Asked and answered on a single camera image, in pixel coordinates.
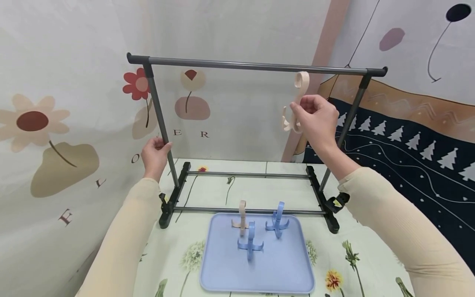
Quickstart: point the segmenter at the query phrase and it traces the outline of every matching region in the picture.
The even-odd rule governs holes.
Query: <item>blue tray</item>
[[[308,258],[304,235],[299,220],[283,215],[282,222],[290,220],[282,237],[266,231],[265,223],[272,225],[272,215],[247,214],[246,222],[256,222],[254,244],[264,241],[262,251],[254,251],[247,261],[247,251],[238,249],[239,242],[247,243],[248,229],[239,237],[239,228],[231,227],[231,219],[240,222],[240,215],[217,213],[209,223],[199,282],[203,289],[217,292],[247,292],[274,294],[309,294],[315,287],[314,273]]]

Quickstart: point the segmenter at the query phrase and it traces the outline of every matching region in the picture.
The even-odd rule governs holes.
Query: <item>clothes rack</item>
[[[337,68],[337,67],[314,67],[314,66],[299,66],[299,65],[282,65],[282,64],[262,64],[262,63],[242,63],[229,61],[212,61],[212,60],[193,60],[193,59],[175,59],[175,58],[161,58],[149,56],[135,56],[127,53],[127,60],[130,64],[142,65],[145,71],[145,76],[150,87],[152,95],[153,106],[157,114],[158,125],[163,142],[169,142],[165,121],[163,120],[163,112],[160,106],[160,101],[157,92],[157,86],[153,78],[152,65],[168,65],[168,66],[186,66],[186,67],[204,67],[204,68],[225,68],[225,69],[242,69],[242,70],[260,70],[260,71],[278,71],[278,72],[299,72],[306,71],[308,73],[322,73],[322,74],[336,74],[336,75],[358,75],[362,76],[358,91],[356,93],[354,102],[350,108],[345,119],[342,133],[338,139],[338,147],[341,147],[343,141],[348,133],[356,111],[363,98],[364,92],[368,88],[372,77],[384,77],[388,71],[387,67],[383,68]],[[285,214],[301,214],[301,215],[323,215],[327,223],[328,229],[331,233],[337,233],[340,229],[338,221],[333,215],[333,212],[326,206],[327,199],[323,193],[325,184],[330,176],[330,170],[327,169],[322,182],[318,182],[317,177],[312,166],[307,166],[307,174],[272,174],[272,173],[234,173],[234,172],[198,172],[190,171],[190,162],[185,162],[181,169],[180,175],[177,175],[175,164],[173,163],[173,156],[171,150],[168,153],[168,164],[173,178],[174,189],[171,193],[170,199],[165,201],[162,199],[161,210],[162,215],[158,220],[160,228],[167,228],[171,216],[174,211],[195,211],[195,212],[238,212],[238,209],[227,208],[209,208],[209,207],[177,207],[176,204],[186,182],[187,176],[190,175],[207,175],[207,176],[239,176],[239,177],[261,177],[261,178],[296,178],[308,179],[311,187],[315,193],[317,202],[321,211],[299,211],[299,210],[285,210]],[[273,210],[246,210],[248,213],[272,213]]]

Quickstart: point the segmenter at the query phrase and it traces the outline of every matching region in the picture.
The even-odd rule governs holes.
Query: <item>black clamp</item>
[[[169,213],[169,206],[168,206],[168,203],[166,202],[165,200],[165,193],[160,193],[158,195],[158,197],[160,198],[161,200],[161,212],[162,213]]]
[[[335,200],[341,205],[341,207],[335,205]],[[340,193],[336,197],[331,197],[326,203],[325,206],[331,210],[333,213],[337,213],[343,209],[345,204],[350,201],[350,196],[347,193]]]

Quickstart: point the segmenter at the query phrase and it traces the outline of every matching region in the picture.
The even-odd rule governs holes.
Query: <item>horizontal bar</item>
[[[280,72],[299,72],[306,71],[308,73],[323,74],[342,74],[342,75],[370,75],[372,77],[383,77],[388,71],[385,68],[338,68],[338,67],[315,67],[315,66],[299,66],[285,64],[263,64],[263,63],[245,63],[245,62],[229,62],[229,61],[213,61],[213,60],[193,60],[193,59],[175,59],[160,58],[148,56],[136,56],[127,53],[127,60],[130,64],[150,64],[169,65],[169,66],[186,66],[186,67],[204,67],[204,68],[226,68],[226,69],[244,69],[244,70],[262,70],[262,71],[280,71]]]
[[[182,207],[175,206],[175,211],[196,211],[196,212],[231,212],[239,213],[237,208],[215,208],[215,207]],[[262,214],[273,214],[275,210],[248,210],[246,213],[262,213]],[[299,210],[284,210],[284,214],[305,214],[305,215],[325,215],[324,211],[299,211]]]
[[[236,177],[270,177],[270,178],[310,178],[307,174],[278,174],[278,173],[242,173],[242,172],[208,172],[208,171],[188,171],[188,175],[209,175],[209,176],[236,176]]]

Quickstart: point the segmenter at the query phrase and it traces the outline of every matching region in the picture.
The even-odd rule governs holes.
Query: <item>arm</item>
[[[355,163],[340,150],[330,170]],[[376,171],[359,167],[340,178],[353,217],[391,248],[409,273],[416,297],[475,296],[475,277],[448,240]]]
[[[336,145],[338,111],[321,96],[291,104],[305,136],[350,195],[353,217],[373,229],[404,264],[417,297],[475,296],[475,277],[437,228],[384,177]]]
[[[145,174],[112,221],[76,297],[132,297],[140,257],[161,213],[158,182],[170,149],[161,138],[143,147]]]

